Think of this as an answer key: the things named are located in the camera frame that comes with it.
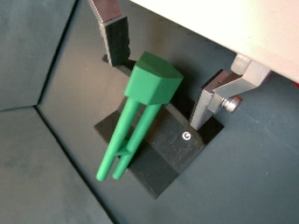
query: gray wall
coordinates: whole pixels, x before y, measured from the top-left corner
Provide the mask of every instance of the gray wall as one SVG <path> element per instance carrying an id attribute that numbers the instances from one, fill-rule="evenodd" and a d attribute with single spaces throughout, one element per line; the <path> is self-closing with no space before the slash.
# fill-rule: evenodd
<path id="1" fill-rule="evenodd" d="M 110 224 L 34 108 L 0 123 L 0 223 Z"/>
<path id="2" fill-rule="evenodd" d="M 130 58 L 148 50 L 168 59 L 184 74 L 178 93 L 194 100 L 204 81 L 229 69 L 234 53 L 118 2 L 129 21 Z M 277 74 L 241 95 L 233 115 L 217 114 L 224 130 L 157 200 L 129 172 L 118 181 L 96 181 L 106 146 L 93 125 L 117 107 L 126 84 L 101 62 L 104 50 L 97 21 L 79 1 L 38 109 L 118 223 L 297 223 L 299 92 Z"/>
<path id="3" fill-rule="evenodd" d="M 73 2 L 0 1 L 0 110 L 37 103 Z"/>

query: green 3d-printed object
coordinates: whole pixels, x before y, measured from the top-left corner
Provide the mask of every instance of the green 3d-printed object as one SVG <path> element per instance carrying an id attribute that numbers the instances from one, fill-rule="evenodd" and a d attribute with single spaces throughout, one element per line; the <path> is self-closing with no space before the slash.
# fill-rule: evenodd
<path id="1" fill-rule="evenodd" d="M 113 179 L 121 178 L 158 109 L 172 99 L 181 81 L 182 75 L 168 61 L 149 52 L 144 52 L 134 64 L 125 87 L 125 106 L 97 170 L 97 180 L 106 178 L 116 157 L 120 157 L 120 159 L 112 176 Z M 145 105 L 144 113 L 132 136 L 125 140 L 141 103 Z"/>

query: white surface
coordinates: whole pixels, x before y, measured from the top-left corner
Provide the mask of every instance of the white surface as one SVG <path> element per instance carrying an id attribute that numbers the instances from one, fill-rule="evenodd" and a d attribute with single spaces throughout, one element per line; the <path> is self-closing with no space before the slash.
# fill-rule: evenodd
<path id="1" fill-rule="evenodd" d="M 299 82 L 297 0 L 130 0 Z"/>

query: small screw head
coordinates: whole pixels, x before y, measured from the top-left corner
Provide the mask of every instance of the small screw head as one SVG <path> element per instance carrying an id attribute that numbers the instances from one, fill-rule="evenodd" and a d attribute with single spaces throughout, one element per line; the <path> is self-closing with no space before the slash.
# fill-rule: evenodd
<path id="1" fill-rule="evenodd" d="M 181 133 L 181 138 L 182 138 L 182 140 L 188 141 L 192 138 L 192 134 L 188 131 L 184 131 Z"/>
<path id="2" fill-rule="evenodd" d="M 238 104 L 241 103 L 242 99 L 233 95 L 228 99 L 222 99 L 220 106 L 229 112 L 232 113 L 237 107 Z"/>

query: metal tab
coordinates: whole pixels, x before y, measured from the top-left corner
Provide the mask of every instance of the metal tab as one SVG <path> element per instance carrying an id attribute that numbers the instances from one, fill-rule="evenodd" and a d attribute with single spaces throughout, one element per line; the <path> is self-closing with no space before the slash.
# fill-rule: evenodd
<path id="1" fill-rule="evenodd" d="M 88 4 L 100 23 L 121 16 L 117 0 L 88 0 Z"/>

